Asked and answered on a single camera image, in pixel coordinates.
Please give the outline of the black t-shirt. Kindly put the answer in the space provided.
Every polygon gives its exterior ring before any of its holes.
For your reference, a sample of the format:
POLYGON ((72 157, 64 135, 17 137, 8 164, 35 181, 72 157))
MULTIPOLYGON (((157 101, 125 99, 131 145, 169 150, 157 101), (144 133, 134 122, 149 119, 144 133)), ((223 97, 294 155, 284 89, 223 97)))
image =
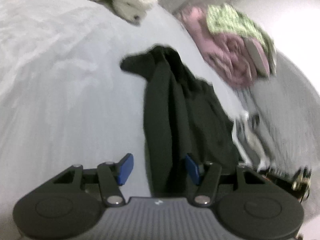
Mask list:
POLYGON ((144 132, 155 197, 185 195, 186 156, 235 171, 239 152, 232 140, 233 122, 212 85, 196 78, 177 51, 155 46, 124 58, 120 67, 146 80, 144 132))

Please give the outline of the grey white sock pile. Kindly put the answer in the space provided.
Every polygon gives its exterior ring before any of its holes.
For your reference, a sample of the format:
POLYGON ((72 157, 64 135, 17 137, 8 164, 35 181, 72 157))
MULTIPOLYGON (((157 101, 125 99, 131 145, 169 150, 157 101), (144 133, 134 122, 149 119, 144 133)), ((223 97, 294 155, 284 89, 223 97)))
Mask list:
POLYGON ((232 140, 240 154, 239 163, 262 171, 271 166, 272 159, 255 133, 259 122, 259 115, 250 115, 248 111, 242 111, 239 117, 234 119, 232 140))

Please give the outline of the grey padded headboard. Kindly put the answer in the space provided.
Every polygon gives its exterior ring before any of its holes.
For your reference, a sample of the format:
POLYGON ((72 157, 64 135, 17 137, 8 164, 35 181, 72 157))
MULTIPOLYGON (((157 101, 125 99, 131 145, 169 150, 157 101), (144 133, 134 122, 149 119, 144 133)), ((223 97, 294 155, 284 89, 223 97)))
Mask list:
POLYGON ((302 72, 277 54, 277 73, 244 91, 244 104, 260 117, 259 135, 275 167, 312 170, 305 219, 319 215, 319 95, 302 72))

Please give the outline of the folded pink quilt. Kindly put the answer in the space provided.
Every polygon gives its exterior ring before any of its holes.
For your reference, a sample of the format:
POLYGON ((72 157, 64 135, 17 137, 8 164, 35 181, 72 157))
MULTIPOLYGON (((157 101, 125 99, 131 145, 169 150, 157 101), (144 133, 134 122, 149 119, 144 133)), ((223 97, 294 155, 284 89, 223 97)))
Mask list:
POLYGON ((232 88, 251 86, 262 76, 256 70, 243 37, 232 33, 211 34, 206 16, 206 9, 202 7, 186 7, 178 13, 203 59, 217 74, 232 88))

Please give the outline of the pink grey pillow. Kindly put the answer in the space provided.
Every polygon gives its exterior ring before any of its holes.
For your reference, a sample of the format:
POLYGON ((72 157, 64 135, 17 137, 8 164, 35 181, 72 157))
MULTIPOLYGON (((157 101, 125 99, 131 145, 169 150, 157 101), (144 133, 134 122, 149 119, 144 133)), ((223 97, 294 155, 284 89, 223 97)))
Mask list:
POLYGON ((270 77, 268 59, 260 42, 252 37, 244 37, 243 41, 259 75, 270 77))

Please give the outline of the green patterned cloth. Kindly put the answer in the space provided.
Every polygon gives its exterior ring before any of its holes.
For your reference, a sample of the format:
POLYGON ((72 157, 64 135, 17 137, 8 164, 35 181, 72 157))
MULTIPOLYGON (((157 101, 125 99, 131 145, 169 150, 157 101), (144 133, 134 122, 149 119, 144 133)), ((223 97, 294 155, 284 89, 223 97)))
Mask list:
POLYGON ((211 34, 232 33, 245 38, 256 38, 267 56, 271 73, 276 74, 277 61, 274 41, 246 14, 237 11, 233 6, 226 3, 209 5, 206 24, 211 34))

